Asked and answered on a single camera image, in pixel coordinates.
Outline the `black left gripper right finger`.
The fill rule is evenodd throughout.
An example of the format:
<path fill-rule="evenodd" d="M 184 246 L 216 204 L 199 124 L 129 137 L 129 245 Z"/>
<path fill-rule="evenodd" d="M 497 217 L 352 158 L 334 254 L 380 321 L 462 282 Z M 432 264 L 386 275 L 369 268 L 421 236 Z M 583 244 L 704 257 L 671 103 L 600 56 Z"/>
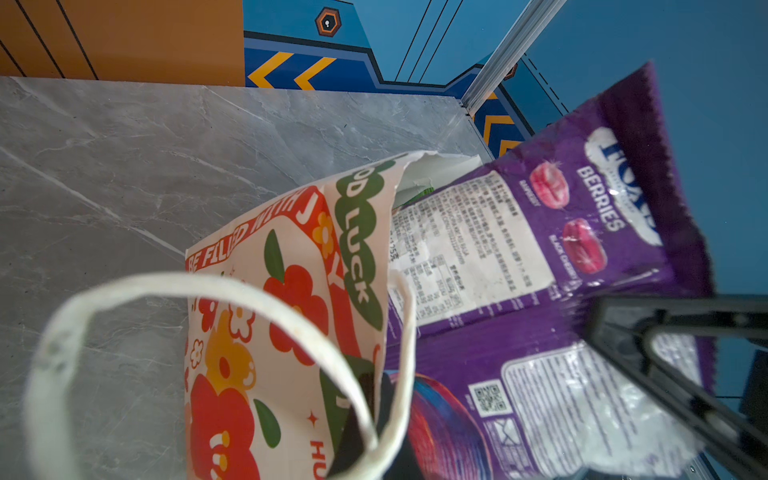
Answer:
<path fill-rule="evenodd" d="M 395 382 L 387 373 L 383 374 L 380 395 L 380 432 L 390 419 L 390 409 L 394 399 Z M 405 438 L 392 464 L 383 476 L 384 480 L 424 480 L 410 441 Z"/>

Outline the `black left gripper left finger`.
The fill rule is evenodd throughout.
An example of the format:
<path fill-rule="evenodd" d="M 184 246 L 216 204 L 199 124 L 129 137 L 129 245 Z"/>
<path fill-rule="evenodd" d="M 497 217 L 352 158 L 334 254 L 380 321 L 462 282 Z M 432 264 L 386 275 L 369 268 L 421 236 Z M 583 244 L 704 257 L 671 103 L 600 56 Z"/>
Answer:
<path fill-rule="evenodd" d="M 360 386 L 368 401 L 368 406 L 379 408 L 378 412 L 372 412 L 372 418 L 375 421 L 374 425 L 376 433 L 380 435 L 384 428 L 384 416 L 382 415 L 383 402 L 381 396 L 375 396 L 374 381 L 376 379 L 377 377 L 373 373 L 365 373 L 358 377 Z M 335 451 L 333 463 L 328 470 L 329 478 L 338 479 L 342 473 L 348 472 L 363 455 L 363 452 L 364 445 L 357 415 L 355 410 L 351 408 L 342 432 L 339 446 Z"/>

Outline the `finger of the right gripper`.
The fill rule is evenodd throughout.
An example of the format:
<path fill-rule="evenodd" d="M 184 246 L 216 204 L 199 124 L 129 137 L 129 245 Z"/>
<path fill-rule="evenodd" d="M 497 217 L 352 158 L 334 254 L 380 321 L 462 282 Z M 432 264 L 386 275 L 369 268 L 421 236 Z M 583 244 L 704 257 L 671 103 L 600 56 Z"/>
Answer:
<path fill-rule="evenodd" d="M 766 478 L 766 297 L 602 297 L 590 307 L 583 338 L 737 478 Z M 708 384 L 721 339 L 755 349 L 737 409 Z"/>

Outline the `purple snack packet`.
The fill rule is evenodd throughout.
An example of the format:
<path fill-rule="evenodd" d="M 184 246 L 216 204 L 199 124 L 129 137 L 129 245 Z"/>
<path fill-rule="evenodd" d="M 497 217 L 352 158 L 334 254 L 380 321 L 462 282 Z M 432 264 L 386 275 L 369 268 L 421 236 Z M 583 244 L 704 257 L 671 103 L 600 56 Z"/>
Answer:
<path fill-rule="evenodd" d="M 600 297 L 714 292 L 652 63 L 400 208 L 390 260 L 415 293 L 425 479 L 676 477 L 700 453 L 583 339 Z"/>

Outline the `white paper bag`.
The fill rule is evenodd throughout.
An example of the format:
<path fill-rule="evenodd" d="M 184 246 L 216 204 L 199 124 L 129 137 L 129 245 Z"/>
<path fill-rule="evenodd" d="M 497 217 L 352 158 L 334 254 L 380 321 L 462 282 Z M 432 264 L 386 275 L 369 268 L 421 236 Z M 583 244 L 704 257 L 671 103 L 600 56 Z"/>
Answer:
<path fill-rule="evenodd" d="M 28 462 L 37 479 L 82 475 L 69 397 L 95 317 L 145 297 L 188 303 L 183 360 L 191 479 L 330 479 L 349 411 L 363 455 L 338 479 L 381 479 L 406 437 L 415 293 L 391 267 L 399 192 L 447 186 L 478 156 L 417 150 L 309 183 L 236 218 L 186 253 L 181 272 L 114 280 L 52 315 L 24 393 Z M 395 382 L 376 433 L 358 377 L 375 396 Z"/>

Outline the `green snack bag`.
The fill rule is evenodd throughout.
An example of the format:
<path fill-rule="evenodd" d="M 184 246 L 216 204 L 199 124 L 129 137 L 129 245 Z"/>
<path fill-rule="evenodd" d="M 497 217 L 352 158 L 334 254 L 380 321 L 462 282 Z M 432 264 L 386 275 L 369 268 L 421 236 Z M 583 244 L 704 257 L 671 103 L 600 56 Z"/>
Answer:
<path fill-rule="evenodd" d="M 401 208 L 411 205 L 418 200 L 432 194 L 434 192 L 433 187 L 417 188 L 411 192 L 399 192 L 396 196 L 394 207 Z"/>

